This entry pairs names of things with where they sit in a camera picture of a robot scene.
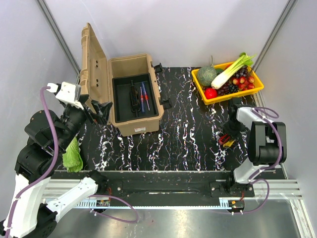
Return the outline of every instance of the red screwdriver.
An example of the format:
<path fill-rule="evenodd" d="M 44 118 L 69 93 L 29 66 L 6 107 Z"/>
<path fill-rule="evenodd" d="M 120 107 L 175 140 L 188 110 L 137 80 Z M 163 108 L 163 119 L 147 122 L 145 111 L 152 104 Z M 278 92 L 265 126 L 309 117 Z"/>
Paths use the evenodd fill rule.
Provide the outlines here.
<path fill-rule="evenodd" d="M 147 92 L 145 91 L 145 84 L 144 84 L 144 82 L 142 82 L 142 88 L 143 88 L 145 100 L 147 101 L 147 104 L 148 104 L 148 109 L 150 110 L 149 98 L 148 98 Z"/>

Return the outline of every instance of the white wall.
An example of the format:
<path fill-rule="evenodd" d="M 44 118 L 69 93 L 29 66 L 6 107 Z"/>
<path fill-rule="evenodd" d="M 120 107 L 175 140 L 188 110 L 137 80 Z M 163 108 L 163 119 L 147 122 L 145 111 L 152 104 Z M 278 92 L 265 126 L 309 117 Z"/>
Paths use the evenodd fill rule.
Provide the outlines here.
<path fill-rule="evenodd" d="M 267 107 L 287 128 L 288 174 L 296 178 L 317 231 L 317 1 L 298 1 L 257 74 Z"/>
<path fill-rule="evenodd" d="M 0 221 L 14 191 L 14 166 L 26 145 L 24 127 L 42 109 L 39 91 L 48 82 L 75 81 L 76 74 L 34 0 L 0 1 Z M 45 93 L 56 113 L 62 106 Z"/>
<path fill-rule="evenodd" d="M 81 65 L 90 22 L 107 55 L 152 55 L 163 66 L 202 66 L 259 54 L 287 0 L 46 0 Z"/>

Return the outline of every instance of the black marble table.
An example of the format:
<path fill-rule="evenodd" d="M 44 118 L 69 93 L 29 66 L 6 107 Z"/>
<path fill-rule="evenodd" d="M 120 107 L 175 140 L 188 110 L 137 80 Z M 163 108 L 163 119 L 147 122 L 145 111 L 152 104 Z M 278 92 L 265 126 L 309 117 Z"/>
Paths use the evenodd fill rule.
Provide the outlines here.
<path fill-rule="evenodd" d="M 194 68 L 171 67 L 157 74 L 164 112 L 160 130 L 123 137 L 112 125 L 85 124 L 78 135 L 84 170 L 219 171 L 238 167 L 247 157 L 247 136 L 223 149 L 218 139 L 228 119 L 228 102 L 204 105 L 191 78 Z M 255 105 L 252 96 L 244 104 Z M 58 170 L 65 170 L 60 165 Z"/>

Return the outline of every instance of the yellow basket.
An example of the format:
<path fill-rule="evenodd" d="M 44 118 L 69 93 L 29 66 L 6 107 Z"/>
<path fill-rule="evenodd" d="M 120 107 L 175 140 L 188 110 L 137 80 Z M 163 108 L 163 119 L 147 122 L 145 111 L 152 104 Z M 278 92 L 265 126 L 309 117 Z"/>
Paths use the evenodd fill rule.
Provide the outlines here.
<path fill-rule="evenodd" d="M 221 69 L 224 70 L 228 65 L 230 65 L 232 63 L 233 62 L 218 64 L 218 65 L 215 65 L 214 68 L 221 68 Z M 260 90 L 264 89 L 264 85 L 262 84 L 261 80 L 256 75 L 256 73 L 254 71 L 252 71 L 252 76 L 254 77 L 254 86 L 255 86 L 255 88 L 249 89 L 249 90 L 245 90 L 245 91 L 241 91 L 241 92 L 237 92 L 237 93 L 224 95 L 224 96 L 221 96 L 221 97 L 207 99 L 205 97 L 203 88 L 200 85 L 200 83 L 198 82 L 197 77 L 196 77 L 198 70 L 199 69 L 194 69 L 192 71 L 192 76 L 193 76 L 193 79 L 194 79 L 194 83 L 196 84 L 196 86 L 198 88 L 198 92 L 200 93 L 205 105 L 209 105 L 209 104 L 213 104 L 213 103 L 219 103 L 219 102 L 222 102 L 222 101 L 229 100 L 231 98 L 237 98 L 237 97 L 243 97 L 243 96 L 246 96 L 246 95 L 251 95 L 251 94 L 257 93 Z"/>

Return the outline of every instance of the leek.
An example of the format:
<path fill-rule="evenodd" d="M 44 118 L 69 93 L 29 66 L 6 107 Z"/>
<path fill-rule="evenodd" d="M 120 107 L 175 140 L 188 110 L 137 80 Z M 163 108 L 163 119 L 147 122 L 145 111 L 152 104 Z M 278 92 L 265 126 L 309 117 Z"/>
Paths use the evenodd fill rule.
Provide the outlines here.
<path fill-rule="evenodd" d="M 211 83 L 213 89 L 219 89 L 229 78 L 234 75 L 239 69 L 244 65 L 251 66 L 253 61 L 251 60 L 254 56 L 248 56 L 246 53 L 241 53 L 239 59 L 237 59 L 230 67 L 228 67 L 224 72 L 219 74 Z"/>

